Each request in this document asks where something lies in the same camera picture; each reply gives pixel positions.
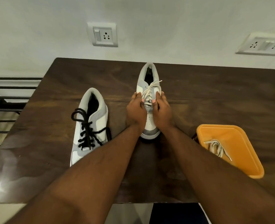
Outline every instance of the shoe insole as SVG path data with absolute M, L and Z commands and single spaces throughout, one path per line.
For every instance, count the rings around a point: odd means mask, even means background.
M 95 97 L 95 95 L 92 93 L 88 103 L 88 111 L 87 111 L 88 118 L 91 116 L 91 114 L 93 114 L 98 110 L 98 107 L 99 107 L 99 102 Z
M 145 82 L 148 83 L 148 85 L 150 85 L 151 82 L 153 82 L 153 81 L 154 81 L 154 79 L 153 79 L 152 69 L 148 67 L 146 75 L 145 75 Z

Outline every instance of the forearm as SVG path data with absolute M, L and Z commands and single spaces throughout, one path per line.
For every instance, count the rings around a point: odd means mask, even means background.
M 48 223 L 52 216 L 54 222 L 104 223 L 139 135 L 132 125 L 83 157 L 12 221 L 22 223 L 32 217 L 32 223 Z
M 163 133 L 212 222 L 275 223 L 275 198 L 253 179 L 176 127 Z

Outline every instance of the wooden table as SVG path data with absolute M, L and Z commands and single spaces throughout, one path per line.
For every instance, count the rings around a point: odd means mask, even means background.
M 57 58 L 0 147 L 0 203 L 27 203 L 69 167 L 71 113 L 90 87 L 109 108 L 115 137 L 144 63 Z M 155 64 L 178 127 L 238 125 L 247 133 L 275 196 L 275 70 Z M 139 139 L 116 203 L 195 202 L 163 135 Z

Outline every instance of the switch plate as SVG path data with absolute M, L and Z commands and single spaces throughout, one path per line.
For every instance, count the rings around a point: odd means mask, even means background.
M 88 36 L 94 46 L 118 47 L 115 23 L 88 22 Z
M 251 33 L 236 53 L 275 56 L 275 34 L 264 32 Z

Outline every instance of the white sneaker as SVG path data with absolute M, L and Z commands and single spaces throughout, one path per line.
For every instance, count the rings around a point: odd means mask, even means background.
M 88 89 L 79 107 L 71 115 L 72 120 L 76 121 L 76 126 L 70 166 L 111 140 L 111 131 L 106 127 L 108 113 L 99 91 L 95 88 Z
M 152 100 L 156 98 L 156 92 L 161 94 L 159 85 L 159 77 L 156 67 L 153 63 L 147 63 L 140 71 L 137 81 L 137 92 L 142 93 L 142 98 L 145 99 L 145 108 L 147 110 L 147 122 L 144 131 L 141 134 L 142 138 L 154 139 L 160 134 L 160 130 L 155 126 L 153 120 Z

